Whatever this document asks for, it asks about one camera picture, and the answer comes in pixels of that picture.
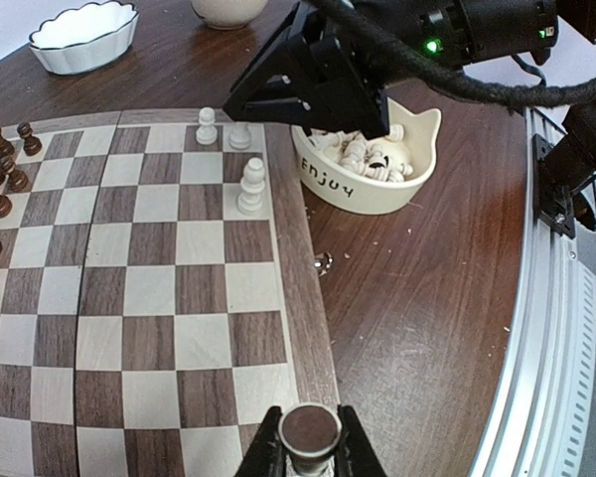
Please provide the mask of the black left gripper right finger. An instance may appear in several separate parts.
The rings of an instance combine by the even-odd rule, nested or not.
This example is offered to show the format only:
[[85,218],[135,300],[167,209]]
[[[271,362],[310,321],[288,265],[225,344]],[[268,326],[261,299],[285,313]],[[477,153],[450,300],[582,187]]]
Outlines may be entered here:
[[334,475],[341,477],[385,477],[361,421],[350,405],[339,405],[341,439],[334,454]]

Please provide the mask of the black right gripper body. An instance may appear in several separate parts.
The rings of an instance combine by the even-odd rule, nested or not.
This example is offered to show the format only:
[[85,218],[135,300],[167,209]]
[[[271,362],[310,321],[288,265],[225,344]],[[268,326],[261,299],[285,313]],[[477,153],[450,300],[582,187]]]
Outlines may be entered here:
[[303,1],[259,49],[229,90],[234,121],[277,122],[328,132],[389,132],[388,100],[353,42]]

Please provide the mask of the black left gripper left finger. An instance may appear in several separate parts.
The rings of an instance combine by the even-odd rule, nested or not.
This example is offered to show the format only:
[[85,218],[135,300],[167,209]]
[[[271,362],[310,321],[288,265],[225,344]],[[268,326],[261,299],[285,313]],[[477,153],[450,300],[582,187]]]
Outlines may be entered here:
[[280,406],[272,406],[250,443],[235,477],[285,477],[286,452],[278,435]]

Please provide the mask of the white pawn chess piece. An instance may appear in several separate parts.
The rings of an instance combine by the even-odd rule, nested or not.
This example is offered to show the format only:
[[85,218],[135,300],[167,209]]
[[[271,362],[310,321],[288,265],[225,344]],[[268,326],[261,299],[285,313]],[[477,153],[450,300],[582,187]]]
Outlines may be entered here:
[[203,107],[199,111],[199,127],[195,133],[197,143],[200,145],[212,145],[218,140],[216,128],[216,113],[211,107]]

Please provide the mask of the wooden chess board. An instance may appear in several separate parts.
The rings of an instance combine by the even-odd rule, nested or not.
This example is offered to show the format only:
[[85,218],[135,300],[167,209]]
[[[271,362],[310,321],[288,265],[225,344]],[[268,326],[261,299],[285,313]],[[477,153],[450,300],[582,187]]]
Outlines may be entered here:
[[[36,121],[0,219],[0,475],[230,476],[267,410],[339,398],[295,153],[195,110]],[[247,161],[262,209],[239,211]]]

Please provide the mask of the dark rook chess piece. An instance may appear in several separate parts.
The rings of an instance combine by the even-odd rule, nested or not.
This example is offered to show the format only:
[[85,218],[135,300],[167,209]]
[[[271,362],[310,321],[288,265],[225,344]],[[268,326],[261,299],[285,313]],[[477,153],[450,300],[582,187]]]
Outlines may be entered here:
[[17,126],[17,132],[23,140],[23,150],[27,156],[34,156],[42,150],[42,142],[34,135],[33,128],[29,122],[21,122]]

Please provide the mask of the cream cat ear bowl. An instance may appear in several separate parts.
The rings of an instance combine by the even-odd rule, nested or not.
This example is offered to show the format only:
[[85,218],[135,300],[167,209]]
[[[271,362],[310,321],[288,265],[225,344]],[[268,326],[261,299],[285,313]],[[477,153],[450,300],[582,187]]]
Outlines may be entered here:
[[369,140],[361,132],[291,128],[303,185],[328,204],[360,215],[403,208],[430,179],[437,162],[438,108],[413,113],[388,102],[390,130]]

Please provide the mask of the plain white round bowl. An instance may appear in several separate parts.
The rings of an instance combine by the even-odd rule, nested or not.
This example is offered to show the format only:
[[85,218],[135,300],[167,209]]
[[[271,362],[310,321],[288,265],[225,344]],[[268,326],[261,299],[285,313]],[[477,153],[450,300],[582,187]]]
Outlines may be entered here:
[[209,27],[233,30],[246,26],[268,4],[268,0],[192,0],[195,14]]

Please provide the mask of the white scalloped bowl black rim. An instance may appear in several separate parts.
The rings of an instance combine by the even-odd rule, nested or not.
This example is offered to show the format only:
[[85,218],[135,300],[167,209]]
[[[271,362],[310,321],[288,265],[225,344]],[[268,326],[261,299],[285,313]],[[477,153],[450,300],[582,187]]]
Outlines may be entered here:
[[67,77],[107,66],[130,49],[139,20],[132,3],[87,3],[43,22],[29,48],[50,74]]

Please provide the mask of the aluminium front rail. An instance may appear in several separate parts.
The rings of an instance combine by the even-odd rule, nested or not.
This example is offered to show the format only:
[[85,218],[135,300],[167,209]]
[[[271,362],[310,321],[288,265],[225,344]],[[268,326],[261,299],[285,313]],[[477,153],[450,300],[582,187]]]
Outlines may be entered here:
[[496,396],[473,476],[575,476],[596,364],[596,276],[579,259],[571,214],[549,218],[537,167],[565,132],[524,114],[527,179],[521,267]]

